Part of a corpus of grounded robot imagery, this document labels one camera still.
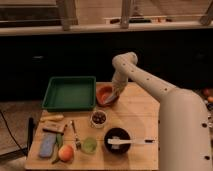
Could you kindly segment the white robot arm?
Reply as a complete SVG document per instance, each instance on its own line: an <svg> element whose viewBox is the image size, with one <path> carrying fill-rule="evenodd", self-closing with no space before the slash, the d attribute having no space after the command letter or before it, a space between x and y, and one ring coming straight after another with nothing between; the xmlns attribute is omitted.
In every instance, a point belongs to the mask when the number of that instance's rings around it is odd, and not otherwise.
<svg viewBox="0 0 213 171"><path fill-rule="evenodd" d="M134 52L112 60L113 93L131 79L159 104L159 171L213 171L208 110L192 90L179 88L137 67Z"/></svg>

